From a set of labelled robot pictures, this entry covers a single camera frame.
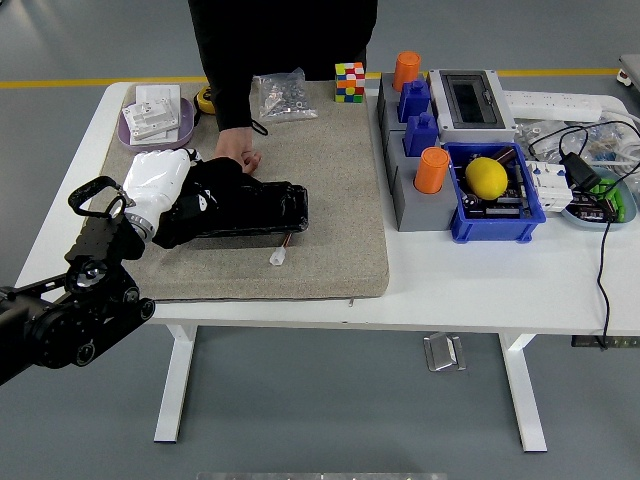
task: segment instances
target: lemon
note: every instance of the lemon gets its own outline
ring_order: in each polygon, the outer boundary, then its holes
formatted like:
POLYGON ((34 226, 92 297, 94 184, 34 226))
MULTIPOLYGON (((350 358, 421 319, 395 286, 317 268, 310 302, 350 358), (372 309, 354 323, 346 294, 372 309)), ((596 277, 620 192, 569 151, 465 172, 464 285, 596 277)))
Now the lemon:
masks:
POLYGON ((465 170, 467 185, 482 200, 495 200, 507 189, 507 172, 496 160, 475 158, 465 170))

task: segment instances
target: orange cylinder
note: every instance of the orange cylinder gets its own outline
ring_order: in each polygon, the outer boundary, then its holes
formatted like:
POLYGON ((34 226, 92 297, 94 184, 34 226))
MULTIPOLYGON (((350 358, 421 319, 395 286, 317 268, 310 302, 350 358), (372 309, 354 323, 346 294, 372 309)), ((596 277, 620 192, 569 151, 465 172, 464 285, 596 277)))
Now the orange cylinder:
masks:
POLYGON ((416 52, 400 52, 396 59, 396 70, 393 74, 393 89, 402 91, 402 85, 413 82, 420 73, 420 55, 416 52))
POLYGON ((440 147, 425 148, 413 181, 416 189, 422 193, 438 193, 449 168, 449 159, 449 152, 440 147))

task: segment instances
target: rubik's cube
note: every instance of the rubik's cube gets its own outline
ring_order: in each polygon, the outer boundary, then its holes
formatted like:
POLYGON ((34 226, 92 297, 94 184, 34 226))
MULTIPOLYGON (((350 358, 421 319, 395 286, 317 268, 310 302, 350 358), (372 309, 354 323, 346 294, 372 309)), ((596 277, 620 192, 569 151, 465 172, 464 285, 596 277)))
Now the rubik's cube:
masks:
POLYGON ((336 102, 362 103, 364 80, 361 62, 336 63, 336 102))

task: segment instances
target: white table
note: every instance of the white table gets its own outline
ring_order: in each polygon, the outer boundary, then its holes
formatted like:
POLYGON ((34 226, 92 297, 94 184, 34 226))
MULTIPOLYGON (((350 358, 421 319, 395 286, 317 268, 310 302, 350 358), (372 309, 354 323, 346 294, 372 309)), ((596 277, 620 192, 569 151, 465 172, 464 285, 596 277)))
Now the white table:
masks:
MULTIPOLYGON (((18 286, 66 272, 64 254, 83 222, 71 211, 67 198, 100 174, 130 85, 117 83, 107 88, 18 286)), ((155 441, 177 439, 197 327, 269 326, 498 333, 523 448, 546 451, 523 348, 536 334, 602 333, 605 306, 596 285, 602 234, 579 230, 560 216, 538 226, 528 244, 459 245, 451 240, 450 232, 399 233, 384 177, 376 94, 376 90, 367 91, 389 256, 386 293, 357 299, 352 305, 349 300, 159 304, 148 323, 167 325, 175 342, 155 441)), ((601 99, 621 105, 612 97, 601 99)), ((640 296, 631 292, 631 279, 640 272, 638 252, 637 219, 610 233, 603 277, 612 305, 609 335, 640 335, 636 314, 640 296)))

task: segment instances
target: person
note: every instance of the person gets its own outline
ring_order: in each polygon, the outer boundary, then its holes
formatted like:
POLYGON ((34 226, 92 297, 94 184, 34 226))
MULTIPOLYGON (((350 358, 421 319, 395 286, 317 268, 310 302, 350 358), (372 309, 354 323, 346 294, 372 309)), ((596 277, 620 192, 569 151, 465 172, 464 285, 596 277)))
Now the person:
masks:
POLYGON ((306 80, 332 80, 336 63, 366 68, 378 0, 189 0, 189 9, 220 130, 213 158, 251 174, 262 159, 253 149, 253 77, 301 68, 306 80))

